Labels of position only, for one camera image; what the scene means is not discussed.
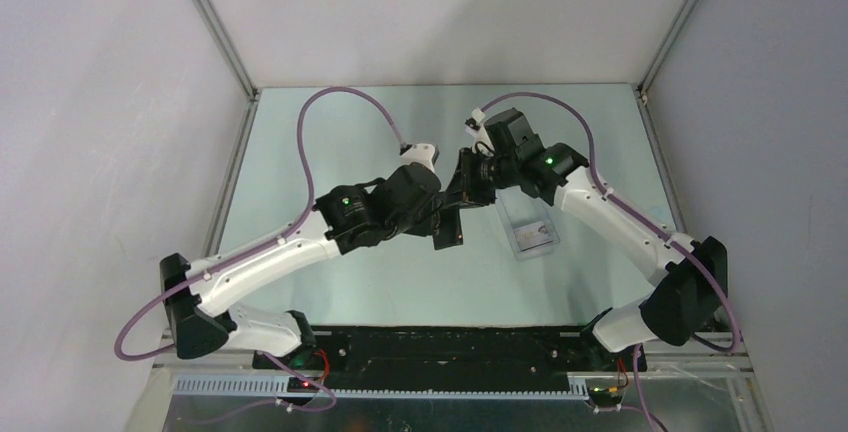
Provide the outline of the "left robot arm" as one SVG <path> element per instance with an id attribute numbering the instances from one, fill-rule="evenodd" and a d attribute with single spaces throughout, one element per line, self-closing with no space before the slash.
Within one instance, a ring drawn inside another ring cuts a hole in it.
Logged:
<path id="1" fill-rule="evenodd" d="M 429 211 L 440 187 L 427 167 L 402 165 L 386 179 L 333 188 L 315 200 L 290 235 L 270 236 L 219 258 L 163 258 L 160 277 L 169 295 L 164 305 L 178 358 L 243 349 L 280 357 L 292 368 L 308 366 L 316 342 L 305 315 L 269 313 L 244 298 L 304 267 L 407 232 Z"/>

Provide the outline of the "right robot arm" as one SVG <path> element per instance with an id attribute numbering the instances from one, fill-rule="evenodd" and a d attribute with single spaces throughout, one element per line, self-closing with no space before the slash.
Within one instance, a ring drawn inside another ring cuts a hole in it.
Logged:
<path id="1" fill-rule="evenodd" d="M 652 285 L 645 298 L 605 311 L 584 328 L 581 354 L 588 366 L 606 370 L 623 350 L 643 342 L 682 346 L 721 307 L 728 259 L 718 239 L 698 241 L 642 214 L 615 196 L 575 149 L 564 143 L 544 146 L 515 108 L 492 117 L 476 109 L 466 126 L 474 144 L 460 150 L 444 193 L 442 247 L 459 242 L 447 228 L 458 227 L 460 209 L 491 205 L 498 191 L 518 188 L 619 247 Z"/>

